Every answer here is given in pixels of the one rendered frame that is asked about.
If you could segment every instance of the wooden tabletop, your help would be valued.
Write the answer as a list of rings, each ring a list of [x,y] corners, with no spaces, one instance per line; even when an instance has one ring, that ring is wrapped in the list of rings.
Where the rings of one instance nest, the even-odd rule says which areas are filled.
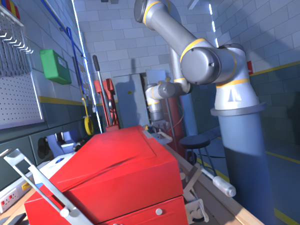
[[[27,201],[27,199],[30,198],[30,196],[32,196],[34,193],[36,192],[36,190],[34,190],[33,188],[30,189],[30,191],[28,191],[23,197],[21,197],[19,199],[18,202],[16,202],[12,207],[10,207],[6,212],[4,212],[3,214],[0,214],[0,221],[3,218],[7,218],[9,217],[9,219],[3,224],[3,225],[8,225],[17,215],[26,213],[25,211],[25,206],[24,203]],[[29,224],[27,219],[27,216],[25,217],[25,219],[23,220],[23,222],[20,225],[26,225]]]

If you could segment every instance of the wall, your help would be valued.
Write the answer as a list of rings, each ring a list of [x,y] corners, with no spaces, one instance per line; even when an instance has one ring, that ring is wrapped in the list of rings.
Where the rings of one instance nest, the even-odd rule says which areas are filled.
[[[30,55],[32,77],[37,95],[40,98],[44,122],[0,130],[0,152],[8,148],[20,148],[21,151],[36,165],[53,157],[43,138],[61,131],[76,129],[80,139],[87,133],[83,116],[86,114],[81,101],[81,92],[75,74],[72,60],[71,41],[59,31],[59,26],[40,0],[15,0],[18,4],[21,21],[24,23],[24,33],[33,54]],[[72,29],[74,39],[80,43],[75,14],[71,0],[49,0],[57,14],[66,26]],[[60,85],[45,79],[39,51],[54,49],[67,62],[72,84]],[[95,132],[99,127],[91,107]],[[26,164],[20,165],[23,172],[28,171]],[[13,183],[20,176],[15,170],[0,158],[0,191]]]
[[[172,0],[183,26],[197,38],[205,38],[216,45],[208,0],[199,1],[193,10],[188,10],[189,2]],[[92,79],[98,79],[92,63],[93,55],[98,57],[102,79],[111,78],[114,81],[113,77],[141,74],[146,70],[165,70],[167,76],[173,77],[169,47],[156,31],[135,21],[135,0],[119,0],[118,4],[100,0],[75,0],[74,3]],[[208,98],[214,102],[214,93],[209,93]],[[201,101],[194,104],[197,109],[206,106]],[[203,129],[204,124],[206,122],[200,115],[197,125]],[[215,126],[218,124],[214,121],[208,127]]]
[[[265,138],[300,144],[299,0],[211,0],[219,46],[242,44],[254,74],[250,82],[267,109]]]

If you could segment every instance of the metal door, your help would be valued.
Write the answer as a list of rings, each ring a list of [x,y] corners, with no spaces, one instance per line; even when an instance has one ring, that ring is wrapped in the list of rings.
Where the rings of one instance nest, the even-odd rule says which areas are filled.
[[[113,78],[124,128],[149,125],[149,117],[139,74]]]

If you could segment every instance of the green first aid kit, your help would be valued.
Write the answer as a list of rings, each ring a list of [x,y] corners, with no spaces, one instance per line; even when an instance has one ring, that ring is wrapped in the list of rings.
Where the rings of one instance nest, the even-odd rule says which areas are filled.
[[[45,78],[59,83],[69,85],[72,83],[68,63],[53,49],[39,51]]]

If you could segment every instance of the red sign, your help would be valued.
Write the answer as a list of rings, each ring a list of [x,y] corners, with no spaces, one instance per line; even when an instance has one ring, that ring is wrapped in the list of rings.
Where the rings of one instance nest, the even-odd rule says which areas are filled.
[[[248,62],[247,62],[247,65],[248,65],[249,75],[253,74],[252,62],[251,62],[251,61],[248,61]]]

